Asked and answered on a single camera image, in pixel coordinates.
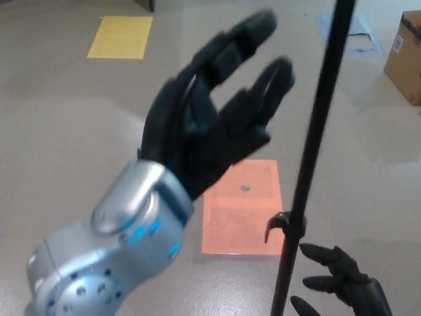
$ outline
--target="blue led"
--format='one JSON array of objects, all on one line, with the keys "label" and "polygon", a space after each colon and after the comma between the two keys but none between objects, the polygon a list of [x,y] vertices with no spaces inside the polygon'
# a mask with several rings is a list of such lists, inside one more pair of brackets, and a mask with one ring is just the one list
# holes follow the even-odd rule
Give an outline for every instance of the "blue led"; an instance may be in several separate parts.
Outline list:
[{"label": "blue led", "polygon": [[152,224],[151,228],[149,229],[149,235],[156,233],[159,227],[161,227],[161,219],[157,219],[157,221]]},{"label": "blue led", "polygon": [[136,229],[136,231],[135,231],[135,236],[136,236],[136,239],[140,239],[142,236],[143,236],[143,234],[145,234],[145,227],[139,227],[138,229]]},{"label": "blue led", "polygon": [[180,243],[177,243],[177,244],[173,245],[170,248],[170,250],[168,250],[169,258],[174,258],[177,255],[178,251],[180,250],[181,246],[182,245]]}]

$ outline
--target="silver robotic wrist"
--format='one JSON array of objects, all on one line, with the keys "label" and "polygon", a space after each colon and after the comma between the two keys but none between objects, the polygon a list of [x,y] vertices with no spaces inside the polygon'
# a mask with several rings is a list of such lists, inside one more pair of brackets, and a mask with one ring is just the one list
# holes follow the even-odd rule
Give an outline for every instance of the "silver robotic wrist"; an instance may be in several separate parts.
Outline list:
[{"label": "silver robotic wrist", "polygon": [[173,262],[193,212],[168,169],[128,163],[90,216],[47,237],[31,256],[37,315],[115,315],[130,292]]}]

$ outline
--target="white label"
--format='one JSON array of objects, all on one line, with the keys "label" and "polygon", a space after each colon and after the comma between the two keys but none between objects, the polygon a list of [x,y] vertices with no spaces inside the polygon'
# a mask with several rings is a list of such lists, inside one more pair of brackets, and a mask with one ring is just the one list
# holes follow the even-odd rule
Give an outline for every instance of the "white label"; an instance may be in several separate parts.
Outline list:
[{"label": "white label", "polygon": [[395,43],[393,43],[393,50],[396,53],[399,53],[402,48],[402,44],[403,44],[403,38],[399,36],[399,34],[396,35]]}]

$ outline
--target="gray floor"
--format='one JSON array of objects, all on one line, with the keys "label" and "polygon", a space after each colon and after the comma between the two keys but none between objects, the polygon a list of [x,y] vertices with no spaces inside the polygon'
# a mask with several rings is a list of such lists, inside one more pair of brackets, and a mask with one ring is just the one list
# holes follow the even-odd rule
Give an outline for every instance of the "gray floor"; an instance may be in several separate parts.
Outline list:
[{"label": "gray floor", "polygon": [[[305,241],[343,247],[381,280],[394,315],[421,315],[421,117],[383,73],[403,10],[413,0],[360,1],[383,57],[344,61],[308,206]],[[16,0],[0,5],[0,315],[23,315],[24,268],[48,233],[87,215],[140,143],[161,84],[221,28],[273,7],[276,35],[215,93],[221,104],[278,55],[297,83],[255,157],[277,159],[291,205],[324,51],[315,15],[329,0],[157,0],[143,61],[86,59],[104,15],[142,15],[131,1]],[[201,255],[201,202],[178,260],[136,290],[119,315],[269,315],[277,258]],[[352,315],[305,290],[323,269],[302,255],[290,288],[322,315]],[[295,315],[288,304],[285,315]]]}]

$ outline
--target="robotic arm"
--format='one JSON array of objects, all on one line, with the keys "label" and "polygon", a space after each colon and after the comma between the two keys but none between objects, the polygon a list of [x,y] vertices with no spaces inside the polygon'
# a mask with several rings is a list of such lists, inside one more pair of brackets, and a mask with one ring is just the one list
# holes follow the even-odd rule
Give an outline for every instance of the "robotic arm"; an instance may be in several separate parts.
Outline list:
[{"label": "robotic arm", "polygon": [[128,163],[90,216],[47,237],[31,256],[37,314],[114,315],[131,291],[173,262],[192,214],[168,169]]},{"label": "robotic arm", "polygon": [[230,167],[270,141],[266,131],[292,88],[291,63],[272,62],[218,113],[210,97],[276,29],[262,11],[215,36],[161,89],[137,160],[84,220],[37,247],[27,275],[38,316],[112,316],[176,258],[193,203]]}]

